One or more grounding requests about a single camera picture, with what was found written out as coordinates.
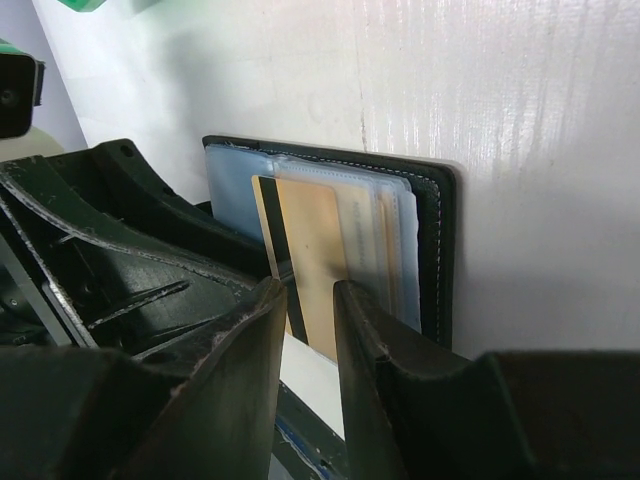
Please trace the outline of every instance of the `black leather wallet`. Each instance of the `black leather wallet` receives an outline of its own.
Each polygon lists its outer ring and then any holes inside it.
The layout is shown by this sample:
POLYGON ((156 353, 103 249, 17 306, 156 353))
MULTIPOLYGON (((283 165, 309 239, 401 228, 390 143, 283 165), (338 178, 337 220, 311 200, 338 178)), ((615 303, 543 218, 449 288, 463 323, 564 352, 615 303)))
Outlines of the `black leather wallet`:
POLYGON ((203 144, 205 147, 233 145, 270 154, 282 153, 314 162, 379 171, 409 180, 418 207, 422 333, 439 345, 451 348, 456 179, 450 168, 385 155, 226 136, 204 137, 203 144))

